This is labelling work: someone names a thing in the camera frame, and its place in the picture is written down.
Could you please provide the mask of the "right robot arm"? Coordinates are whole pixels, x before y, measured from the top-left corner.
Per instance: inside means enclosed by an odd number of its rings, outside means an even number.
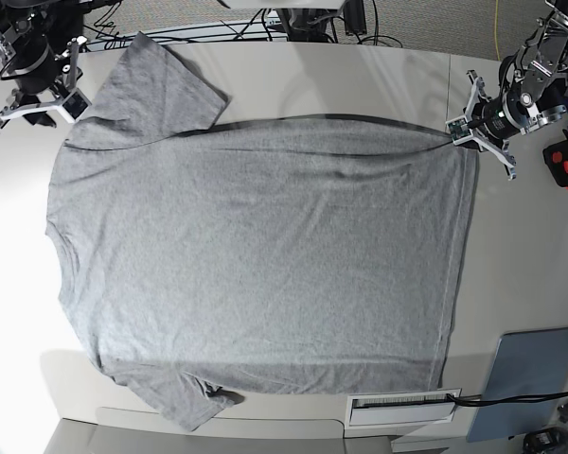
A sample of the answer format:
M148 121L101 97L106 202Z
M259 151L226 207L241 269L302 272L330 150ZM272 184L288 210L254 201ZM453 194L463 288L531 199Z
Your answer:
M76 123L91 106L78 87L83 16L116 9L118 1L0 1L0 79L14 81L12 101L0 113L0 130L12 119L54 127L59 113Z

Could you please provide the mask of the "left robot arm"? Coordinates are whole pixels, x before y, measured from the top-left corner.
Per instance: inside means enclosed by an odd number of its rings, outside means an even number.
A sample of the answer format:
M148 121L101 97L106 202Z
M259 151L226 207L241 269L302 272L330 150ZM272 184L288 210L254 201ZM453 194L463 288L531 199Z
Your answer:
M77 84L84 15L104 1L0 1L0 79L17 87L0 113L0 130L11 120L53 125L57 111L74 123L90 102ZM568 79L568 1L551 1L548 16L499 69L499 94L468 73L471 92L462 116L446 127L457 146L501 150L510 137L528 134L568 113L562 95Z

